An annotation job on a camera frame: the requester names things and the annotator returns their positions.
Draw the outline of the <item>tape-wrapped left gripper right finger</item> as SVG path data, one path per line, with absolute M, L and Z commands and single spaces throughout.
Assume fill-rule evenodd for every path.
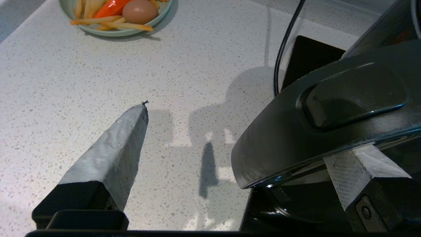
M 373 145 L 324 158 L 355 232 L 420 231 L 420 182 Z

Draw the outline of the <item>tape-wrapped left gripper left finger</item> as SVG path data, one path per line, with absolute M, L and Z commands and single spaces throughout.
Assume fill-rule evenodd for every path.
M 147 101 L 125 111 L 65 172 L 56 187 L 36 206 L 37 229 L 51 226 L 60 211 L 123 213 L 138 173 L 149 117 Z

